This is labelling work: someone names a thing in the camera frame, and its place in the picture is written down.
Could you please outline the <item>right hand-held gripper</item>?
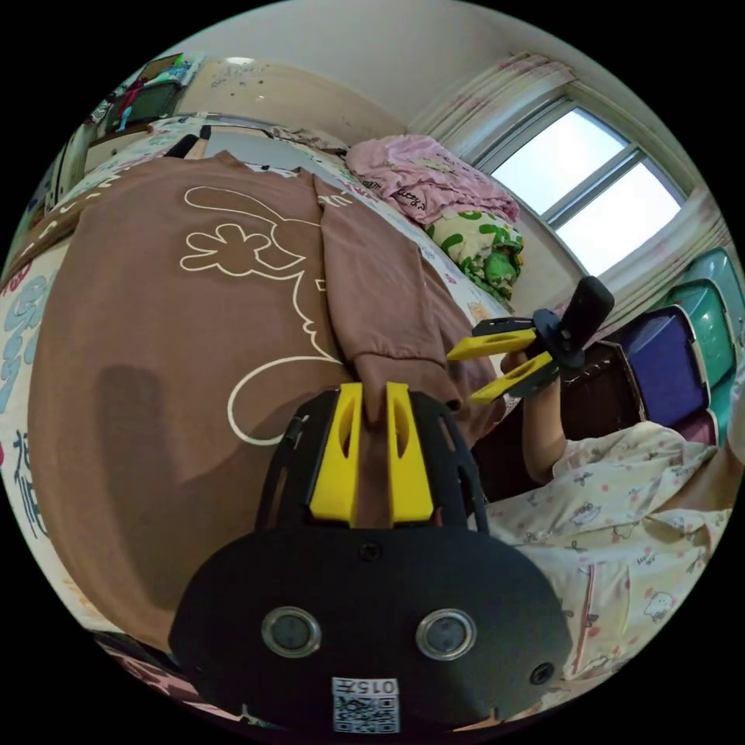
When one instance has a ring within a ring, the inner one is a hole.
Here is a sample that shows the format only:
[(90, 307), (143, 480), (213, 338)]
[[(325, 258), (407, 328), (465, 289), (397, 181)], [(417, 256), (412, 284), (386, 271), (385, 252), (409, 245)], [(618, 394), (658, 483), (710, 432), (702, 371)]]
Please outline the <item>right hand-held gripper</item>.
[(584, 350), (577, 338), (550, 310), (532, 318), (510, 317), (481, 321), (472, 336), (460, 341), (446, 356), (467, 361), (512, 352), (524, 352), (521, 365), (473, 393), (472, 402), (487, 403), (504, 396), (532, 397), (552, 384), (561, 373), (584, 364)]

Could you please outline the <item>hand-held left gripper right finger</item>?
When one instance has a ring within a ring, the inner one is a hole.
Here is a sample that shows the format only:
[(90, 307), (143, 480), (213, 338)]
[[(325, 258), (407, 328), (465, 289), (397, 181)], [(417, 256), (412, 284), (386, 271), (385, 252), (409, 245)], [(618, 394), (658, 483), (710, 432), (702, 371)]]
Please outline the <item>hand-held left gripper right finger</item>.
[(388, 496), (392, 525), (426, 524), (434, 512), (408, 387), (386, 384)]

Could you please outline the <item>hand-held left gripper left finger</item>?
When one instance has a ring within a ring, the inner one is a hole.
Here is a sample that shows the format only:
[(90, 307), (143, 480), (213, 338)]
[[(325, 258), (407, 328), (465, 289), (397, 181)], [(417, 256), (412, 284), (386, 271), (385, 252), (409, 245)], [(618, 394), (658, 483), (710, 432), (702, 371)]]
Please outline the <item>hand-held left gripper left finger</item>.
[(334, 394), (334, 406), (309, 507), (317, 521), (337, 522), (352, 528), (359, 487), (362, 384), (343, 384)]

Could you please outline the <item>person's right hand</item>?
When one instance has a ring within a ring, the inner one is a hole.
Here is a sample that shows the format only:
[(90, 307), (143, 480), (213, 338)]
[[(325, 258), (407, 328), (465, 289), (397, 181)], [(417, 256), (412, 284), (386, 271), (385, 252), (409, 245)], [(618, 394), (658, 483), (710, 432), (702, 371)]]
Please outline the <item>person's right hand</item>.
[[(507, 375), (527, 361), (528, 357), (524, 352), (510, 352), (501, 361), (501, 371)], [(561, 378), (557, 377), (554, 382), (539, 393), (524, 399), (523, 418), (525, 424), (562, 428), (561, 386)]]

